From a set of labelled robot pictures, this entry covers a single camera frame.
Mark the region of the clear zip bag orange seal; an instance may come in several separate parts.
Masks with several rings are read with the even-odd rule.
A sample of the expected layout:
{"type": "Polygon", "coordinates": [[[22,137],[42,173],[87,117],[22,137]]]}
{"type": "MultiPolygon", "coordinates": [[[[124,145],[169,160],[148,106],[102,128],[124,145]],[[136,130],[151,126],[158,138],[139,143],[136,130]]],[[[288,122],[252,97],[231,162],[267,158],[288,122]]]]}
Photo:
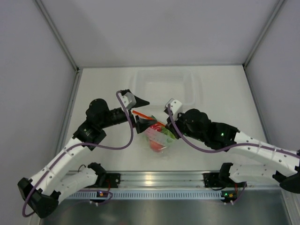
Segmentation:
{"type": "MultiPolygon", "coordinates": [[[[149,120],[157,120],[153,115],[147,116],[147,115],[142,114],[141,112],[138,112],[135,110],[133,110],[132,112],[134,115],[138,116],[139,118],[149,119],[149,120]]],[[[163,122],[157,120],[157,123],[160,124],[161,126],[165,127],[165,124],[163,122]]],[[[164,135],[161,132],[151,129],[150,127],[148,129],[146,129],[144,132],[142,132],[142,134],[144,136],[144,138],[143,138],[144,142],[147,143],[148,149],[151,149],[150,148],[150,140],[155,141],[165,147],[161,152],[156,152],[156,153],[162,153],[165,149],[171,147],[176,141],[176,139],[174,140],[174,139],[168,137],[167,135],[164,135]]]]}

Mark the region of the red fake apple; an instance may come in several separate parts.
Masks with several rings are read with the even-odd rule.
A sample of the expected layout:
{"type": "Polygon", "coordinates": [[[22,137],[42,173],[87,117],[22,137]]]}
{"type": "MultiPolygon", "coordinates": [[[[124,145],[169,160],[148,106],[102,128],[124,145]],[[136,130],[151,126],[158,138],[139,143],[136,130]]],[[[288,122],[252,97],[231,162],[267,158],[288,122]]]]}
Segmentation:
{"type": "Polygon", "coordinates": [[[161,126],[160,124],[157,123],[157,124],[152,125],[150,128],[155,131],[162,132],[164,126],[161,126]]]}

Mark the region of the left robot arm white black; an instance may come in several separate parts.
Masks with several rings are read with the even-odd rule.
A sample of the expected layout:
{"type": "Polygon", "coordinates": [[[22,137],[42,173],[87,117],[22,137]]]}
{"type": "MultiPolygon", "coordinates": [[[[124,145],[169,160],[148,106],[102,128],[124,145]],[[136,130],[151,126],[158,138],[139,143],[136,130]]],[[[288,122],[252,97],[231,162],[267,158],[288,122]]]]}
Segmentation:
{"type": "Polygon", "coordinates": [[[155,120],[133,116],[131,109],[149,105],[149,101],[135,96],[130,90],[116,92],[121,107],[110,110],[104,99],[91,101],[86,111],[86,120],[74,132],[66,146],[38,173],[22,178],[18,189],[24,200],[22,216],[28,218],[37,214],[39,218],[51,215],[67,197],[82,188],[101,184],[105,180],[105,169],[98,163],[91,163],[83,172],[65,178],[67,172],[91,153],[95,148],[124,150],[134,138],[134,132],[142,133],[156,123],[155,120]],[[100,143],[105,139],[105,128],[121,123],[129,124],[130,139],[121,147],[109,147],[100,143]]]}

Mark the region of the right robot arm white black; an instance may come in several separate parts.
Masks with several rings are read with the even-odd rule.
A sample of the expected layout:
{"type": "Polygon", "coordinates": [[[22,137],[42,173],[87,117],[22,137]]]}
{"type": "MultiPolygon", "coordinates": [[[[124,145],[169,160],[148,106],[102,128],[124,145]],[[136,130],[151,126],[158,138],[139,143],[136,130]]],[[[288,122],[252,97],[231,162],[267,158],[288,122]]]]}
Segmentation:
{"type": "Polygon", "coordinates": [[[259,141],[231,125],[212,122],[207,114],[191,109],[173,112],[167,105],[167,129],[177,139],[197,151],[207,154],[220,152],[241,155],[259,162],[258,165],[222,164],[219,179],[223,182],[275,183],[283,190],[300,192],[300,153],[259,141]]]}

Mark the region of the green fake lettuce leaf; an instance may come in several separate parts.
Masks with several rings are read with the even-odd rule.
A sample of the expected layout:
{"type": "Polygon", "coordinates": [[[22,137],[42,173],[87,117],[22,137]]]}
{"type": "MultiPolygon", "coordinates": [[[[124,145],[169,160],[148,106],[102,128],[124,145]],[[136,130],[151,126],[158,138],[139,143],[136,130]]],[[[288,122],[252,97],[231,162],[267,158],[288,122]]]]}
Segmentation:
{"type": "Polygon", "coordinates": [[[176,137],[174,136],[174,134],[168,130],[167,128],[163,127],[161,130],[161,133],[163,133],[164,135],[167,135],[168,137],[172,138],[172,139],[176,139],[176,137]]]}

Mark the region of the pink fake peach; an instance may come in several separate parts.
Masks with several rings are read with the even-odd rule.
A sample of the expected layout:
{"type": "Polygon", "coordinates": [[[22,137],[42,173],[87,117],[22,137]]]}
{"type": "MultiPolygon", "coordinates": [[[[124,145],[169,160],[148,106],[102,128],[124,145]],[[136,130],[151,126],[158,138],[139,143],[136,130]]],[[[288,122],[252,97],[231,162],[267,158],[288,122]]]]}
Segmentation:
{"type": "Polygon", "coordinates": [[[150,148],[154,152],[161,152],[165,147],[155,141],[150,140],[150,148]]]}

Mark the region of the white perforated plastic basket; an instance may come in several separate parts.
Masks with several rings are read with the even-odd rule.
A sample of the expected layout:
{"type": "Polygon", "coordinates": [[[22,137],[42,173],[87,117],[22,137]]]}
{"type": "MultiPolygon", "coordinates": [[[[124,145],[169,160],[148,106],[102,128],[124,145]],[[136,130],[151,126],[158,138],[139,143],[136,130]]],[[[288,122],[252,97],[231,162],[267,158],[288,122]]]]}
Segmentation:
{"type": "Polygon", "coordinates": [[[133,93],[152,106],[164,106],[174,98],[184,106],[195,104],[195,80],[185,68],[145,68],[134,76],[133,93]]]}

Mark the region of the aluminium mounting rail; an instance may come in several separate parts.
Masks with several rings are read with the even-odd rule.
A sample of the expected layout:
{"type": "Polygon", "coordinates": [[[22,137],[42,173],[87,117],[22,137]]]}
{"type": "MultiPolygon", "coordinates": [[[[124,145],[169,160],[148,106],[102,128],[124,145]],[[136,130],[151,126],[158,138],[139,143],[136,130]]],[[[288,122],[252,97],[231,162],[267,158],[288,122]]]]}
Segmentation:
{"type": "Polygon", "coordinates": [[[120,188],[203,188],[214,171],[108,171],[120,174],[120,188]]]}

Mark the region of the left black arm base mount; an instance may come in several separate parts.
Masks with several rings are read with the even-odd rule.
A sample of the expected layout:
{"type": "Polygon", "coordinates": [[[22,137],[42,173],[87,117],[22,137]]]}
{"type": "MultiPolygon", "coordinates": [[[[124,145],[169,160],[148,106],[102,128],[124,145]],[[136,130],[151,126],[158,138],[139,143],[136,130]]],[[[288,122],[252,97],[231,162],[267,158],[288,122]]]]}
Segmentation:
{"type": "Polygon", "coordinates": [[[100,188],[118,188],[120,184],[120,173],[106,173],[97,182],[100,188]]]}

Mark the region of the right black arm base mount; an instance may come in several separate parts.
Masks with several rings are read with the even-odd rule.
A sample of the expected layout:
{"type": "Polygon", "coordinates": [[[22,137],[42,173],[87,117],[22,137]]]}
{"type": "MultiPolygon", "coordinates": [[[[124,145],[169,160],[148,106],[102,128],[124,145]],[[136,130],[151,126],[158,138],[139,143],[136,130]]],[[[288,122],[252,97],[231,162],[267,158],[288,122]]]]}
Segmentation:
{"type": "Polygon", "coordinates": [[[218,172],[207,172],[203,174],[204,186],[213,190],[232,188],[233,183],[227,178],[222,178],[218,172]]]}

